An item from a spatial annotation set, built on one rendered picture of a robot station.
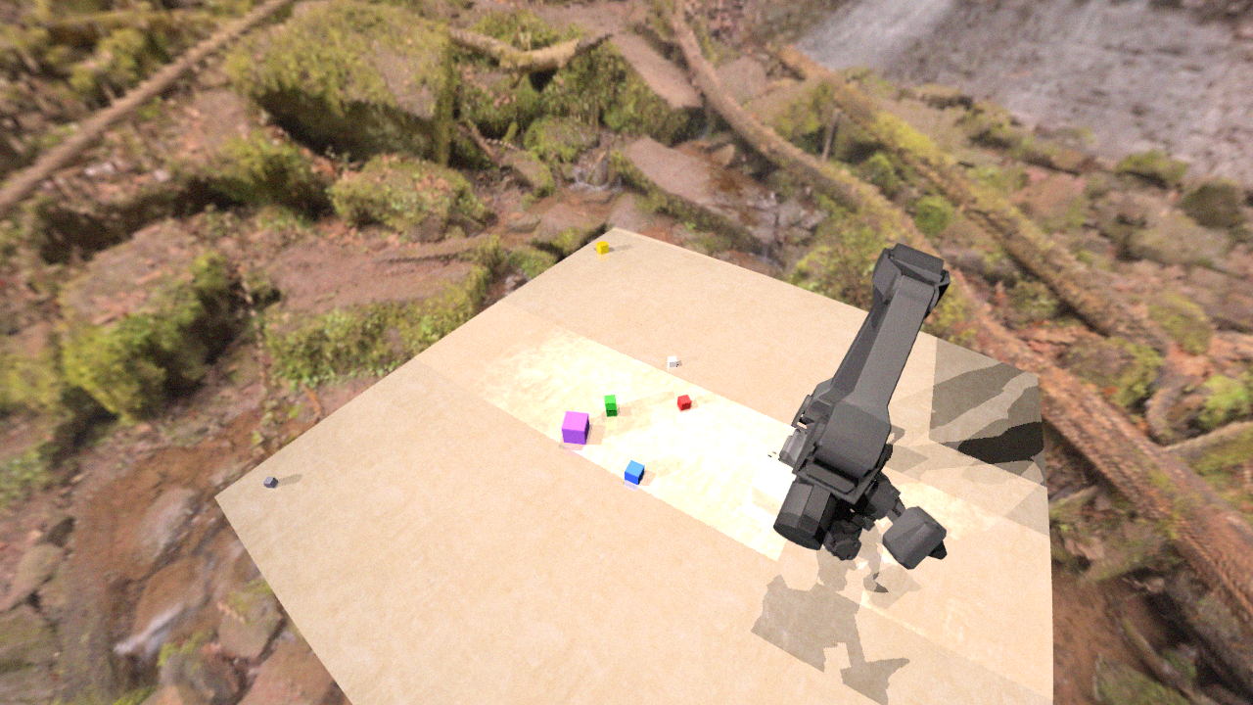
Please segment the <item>blue block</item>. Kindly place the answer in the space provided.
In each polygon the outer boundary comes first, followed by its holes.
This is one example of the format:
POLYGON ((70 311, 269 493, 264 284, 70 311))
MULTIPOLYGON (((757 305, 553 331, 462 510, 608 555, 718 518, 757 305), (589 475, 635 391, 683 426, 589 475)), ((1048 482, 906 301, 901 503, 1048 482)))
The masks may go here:
POLYGON ((624 470, 624 480, 630 481, 632 485, 639 485, 640 480, 643 480, 644 472, 644 465, 638 463, 638 461, 630 461, 626 470, 624 470))

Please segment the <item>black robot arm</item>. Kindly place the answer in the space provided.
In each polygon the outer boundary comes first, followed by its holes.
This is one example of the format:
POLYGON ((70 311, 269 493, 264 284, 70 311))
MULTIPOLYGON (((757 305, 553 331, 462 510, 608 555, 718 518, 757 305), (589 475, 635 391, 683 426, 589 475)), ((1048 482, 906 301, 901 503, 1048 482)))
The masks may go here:
POLYGON ((772 527, 781 537, 809 550, 824 545, 842 561, 858 558, 862 528, 875 522, 841 507, 840 498, 856 503, 887 463, 890 399, 922 322, 951 284, 944 264, 898 242, 883 247, 871 278, 873 307, 833 378, 804 397, 793 436, 781 447, 778 460, 796 476, 772 527))

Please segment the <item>purple cube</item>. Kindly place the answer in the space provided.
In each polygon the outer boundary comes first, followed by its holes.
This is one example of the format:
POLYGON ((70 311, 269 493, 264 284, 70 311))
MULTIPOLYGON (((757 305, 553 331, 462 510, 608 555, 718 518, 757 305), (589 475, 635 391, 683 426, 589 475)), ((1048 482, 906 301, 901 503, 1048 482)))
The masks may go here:
POLYGON ((561 423, 564 443, 585 445, 589 436, 589 412, 570 412, 561 423))

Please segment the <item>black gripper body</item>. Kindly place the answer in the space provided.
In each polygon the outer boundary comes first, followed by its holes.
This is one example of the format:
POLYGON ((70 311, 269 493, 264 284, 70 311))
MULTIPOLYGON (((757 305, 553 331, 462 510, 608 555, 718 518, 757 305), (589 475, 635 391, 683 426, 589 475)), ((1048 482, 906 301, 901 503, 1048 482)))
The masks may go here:
POLYGON ((843 508, 852 508, 860 516, 872 518, 890 518, 893 523, 883 535, 883 547, 898 565, 906 570, 917 567, 922 558, 926 558, 944 538, 946 530, 937 518, 930 516, 922 507, 903 508, 903 503, 897 501, 901 492, 893 487, 888 480, 880 475, 868 493, 862 493, 856 503, 850 503, 840 498, 843 508), (900 516, 893 512, 897 510, 900 516))

